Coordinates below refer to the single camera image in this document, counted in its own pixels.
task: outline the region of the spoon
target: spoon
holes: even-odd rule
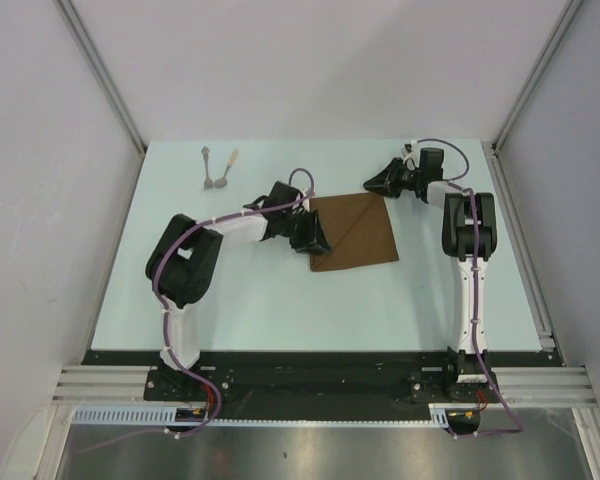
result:
[[[229,158],[229,163],[227,163],[227,168],[224,170],[224,175],[222,175],[221,178],[213,182],[214,187],[222,188],[227,185],[227,173],[229,173],[229,169],[236,161],[236,158],[238,158],[238,153],[240,153],[240,150],[238,150],[237,148],[233,152],[231,152],[231,157]]]
[[[202,158],[204,159],[204,172],[207,175],[207,178],[204,179],[204,189],[208,190],[213,188],[213,180],[209,176],[209,149],[207,147],[202,147]]]

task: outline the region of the metal vent strip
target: metal vent strip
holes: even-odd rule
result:
[[[73,423],[76,425],[129,425],[129,426],[195,426],[197,421],[176,421],[176,411],[182,407],[155,406],[81,406]],[[449,426],[444,409],[431,407],[430,420],[394,422],[323,422],[310,420],[216,420],[209,426],[231,427],[375,427],[375,428],[446,428]]]

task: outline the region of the wooden handle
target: wooden handle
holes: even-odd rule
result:
[[[236,158],[238,158],[239,153],[240,153],[240,150],[238,150],[237,148],[233,152],[231,152],[231,157],[229,157],[229,164],[228,164],[229,167],[233,166],[233,163],[236,161]]]

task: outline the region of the brown square towel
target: brown square towel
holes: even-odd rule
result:
[[[398,251],[384,198],[375,193],[356,193],[312,198],[331,253],[311,255],[312,272],[395,262]]]

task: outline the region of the white wall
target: white wall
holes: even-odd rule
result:
[[[492,140],[566,0],[76,0],[152,140]]]
[[[139,159],[51,0],[0,0],[0,463],[76,357]]]
[[[600,0],[585,3],[503,157],[558,339],[600,402]]]

